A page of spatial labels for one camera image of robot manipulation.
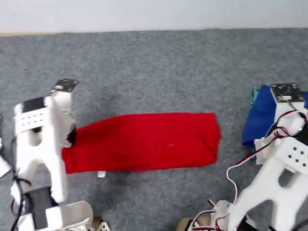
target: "red wire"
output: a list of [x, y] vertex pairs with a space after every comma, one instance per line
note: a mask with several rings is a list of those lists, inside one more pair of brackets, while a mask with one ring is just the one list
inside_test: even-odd
[[217, 218], [217, 219], [216, 219], [216, 221], [215, 221], [215, 226], [216, 226], [216, 229], [217, 229], [218, 231], [224, 231], [224, 230], [221, 230], [221, 229], [220, 229], [220, 227], [219, 227], [219, 225], [218, 225], [218, 221], [219, 221], [220, 219], [225, 218], [227, 215], [224, 215], [223, 217], [220, 217], [220, 218]]
[[215, 206], [210, 200], [207, 201], [210, 205], [212, 205], [213, 207]]
[[211, 228], [211, 227], [208, 227], [208, 228], [194, 227], [192, 230], [216, 230], [216, 229], [215, 228]]

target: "gray carpet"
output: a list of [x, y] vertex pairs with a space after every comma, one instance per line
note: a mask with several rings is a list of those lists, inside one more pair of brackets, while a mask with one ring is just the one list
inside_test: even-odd
[[[228, 166], [249, 150], [241, 136], [251, 91], [297, 82], [308, 90], [308, 29], [155, 31], [0, 38], [2, 156], [9, 159], [15, 104], [49, 92], [61, 77], [80, 80], [74, 92], [79, 127], [111, 116], [145, 112], [217, 113], [222, 139], [217, 163], [203, 168], [96, 172], [68, 176], [69, 200], [88, 201], [114, 231], [173, 231], [184, 216], [234, 197]], [[240, 188], [258, 172], [253, 161], [231, 175]], [[0, 230], [13, 222], [11, 174], [0, 179]], [[43, 167], [36, 187], [50, 182]], [[298, 214], [307, 217], [308, 202]], [[272, 204], [251, 211], [261, 230]]]

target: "black wire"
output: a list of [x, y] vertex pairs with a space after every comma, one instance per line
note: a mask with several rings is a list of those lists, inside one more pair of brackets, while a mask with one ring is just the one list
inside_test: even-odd
[[11, 152], [11, 158], [12, 158], [13, 180], [16, 182], [16, 185], [17, 185], [17, 188], [18, 188], [18, 191], [19, 191], [20, 204], [19, 204], [16, 216], [15, 216], [15, 221], [14, 221], [12, 227], [11, 227], [11, 231], [14, 231], [16, 229], [17, 223], [19, 221], [19, 218], [21, 217], [21, 213], [23, 211], [23, 206], [24, 206], [24, 192], [23, 192], [23, 189], [21, 187], [20, 182], [23, 181], [23, 182], [25, 182], [25, 183], [27, 183], [27, 184], [29, 184], [31, 186], [31, 182], [30, 181], [18, 177], [18, 171], [16, 169], [16, 159], [15, 159], [15, 154], [13, 152], [13, 146], [14, 146], [15, 143], [16, 143], [16, 138], [13, 138], [12, 141], [11, 141], [10, 152]]
[[308, 225], [308, 218], [300, 222], [298, 225], [296, 225], [291, 231], [299, 231], [301, 228], [305, 227], [306, 225]]

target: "cable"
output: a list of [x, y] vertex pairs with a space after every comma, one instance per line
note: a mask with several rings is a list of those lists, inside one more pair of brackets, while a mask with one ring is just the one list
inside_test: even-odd
[[196, 215], [196, 217], [195, 217], [195, 218], [193, 219], [193, 221], [192, 221], [192, 230], [196, 230], [197, 228], [198, 228], [197, 230], [200, 230], [199, 228], [203, 228], [203, 229], [201, 229], [201, 230], [215, 230], [215, 228], [210, 227], [210, 226], [194, 227], [194, 224], [195, 224], [195, 222], [198, 220], [198, 218], [199, 218], [201, 215], [206, 214], [206, 213], [215, 213], [215, 210], [205, 210], [205, 211], [202, 211], [202, 212], [198, 213], [198, 214]]
[[237, 184], [235, 183], [235, 181], [232, 180], [232, 179], [229, 177], [229, 171], [230, 171], [231, 169], [233, 169], [233, 168], [236, 168], [236, 167], [241, 166], [242, 164], [246, 163], [248, 160], [250, 160], [251, 158], [253, 158], [254, 156], [256, 156], [259, 152], [261, 152], [263, 149], [265, 149], [265, 148], [268, 147], [271, 143], [273, 143], [274, 140], [276, 140], [276, 139], [281, 139], [281, 138], [285, 138], [285, 136], [276, 136], [276, 137], [275, 137], [274, 139], [272, 139], [268, 144], [266, 144], [265, 146], [263, 146], [263, 147], [260, 148], [259, 150], [257, 150], [257, 151], [255, 151], [255, 152], [251, 153], [249, 156], [243, 158], [243, 159], [240, 160], [237, 164], [235, 164], [235, 165], [233, 165], [233, 166], [231, 166], [231, 167], [229, 167], [229, 168], [227, 169], [227, 172], [226, 172], [227, 179], [228, 179], [229, 181], [231, 181], [231, 183], [232, 183], [232, 184], [234, 185], [234, 187], [235, 187], [235, 197], [234, 197], [233, 204], [236, 203], [236, 200], [237, 200], [237, 197], [238, 197], [238, 186], [237, 186]]
[[224, 215], [224, 216], [219, 217], [219, 218], [216, 219], [216, 221], [215, 221], [215, 229], [216, 229], [217, 231], [223, 231], [223, 230], [219, 227], [218, 221], [219, 221], [220, 219], [224, 219], [228, 214], [229, 214], [229, 213], [227, 213], [226, 215]]
[[31, 186], [31, 182], [26, 180], [26, 179], [22, 179], [22, 178], [19, 178], [18, 177], [18, 171], [16, 170], [16, 159], [15, 159], [15, 155], [13, 153], [13, 145], [16, 143], [16, 138], [13, 138], [12, 141], [11, 141], [11, 149], [10, 149], [10, 152], [11, 152], [11, 158], [12, 158], [12, 173], [13, 173], [13, 180], [16, 182], [16, 185], [17, 185], [17, 188], [18, 188], [18, 191], [19, 191], [19, 195], [20, 195], [20, 203], [19, 203], [19, 207], [18, 207], [18, 210], [17, 210], [17, 213], [16, 213], [16, 216], [15, 216], [15, 221], [11, 227], [11, 231], [14, 231], [17, 227], [17, 223], [19, 221], [19, 218], [21, 217], [21, 213], [23, 211], [23, 206], [24, 206], [24, 193], [23, 193], [23, 189], [21, 187], [21, 184], [20, 182], [23, 181], [27, 184], [29, 184]]
[[299, 231], [301, 228], [305, 227], [306, 225], [308, 225], [308, 218], [300, 222], [298, 225], [296, 225], [291, 231]]
[[209, 199], [207, 202], [208, 202], [210, 205], [212, 205], [213, 207], [215, 206], [215, 203], [214, 203], [211, 199]]

